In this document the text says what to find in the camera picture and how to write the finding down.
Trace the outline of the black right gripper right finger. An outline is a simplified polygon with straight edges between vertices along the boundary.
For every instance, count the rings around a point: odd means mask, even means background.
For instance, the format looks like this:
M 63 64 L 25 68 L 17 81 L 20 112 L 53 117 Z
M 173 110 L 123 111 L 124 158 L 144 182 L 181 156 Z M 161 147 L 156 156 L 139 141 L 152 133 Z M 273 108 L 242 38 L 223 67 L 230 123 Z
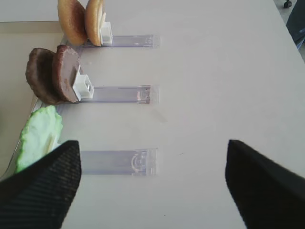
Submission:
M 240 140 L 229 140 L 225 180 L 246 228 L 305 227 L 305 179 Z

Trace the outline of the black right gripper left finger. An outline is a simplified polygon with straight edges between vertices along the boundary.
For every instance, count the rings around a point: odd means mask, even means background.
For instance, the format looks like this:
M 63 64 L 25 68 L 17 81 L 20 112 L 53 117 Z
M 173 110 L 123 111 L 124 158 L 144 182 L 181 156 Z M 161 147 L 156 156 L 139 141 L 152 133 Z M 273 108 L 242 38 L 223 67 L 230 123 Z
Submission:
M 69 140 L 0 181 L 2 229 L 59 229 L 81 181 L 79 143 Z

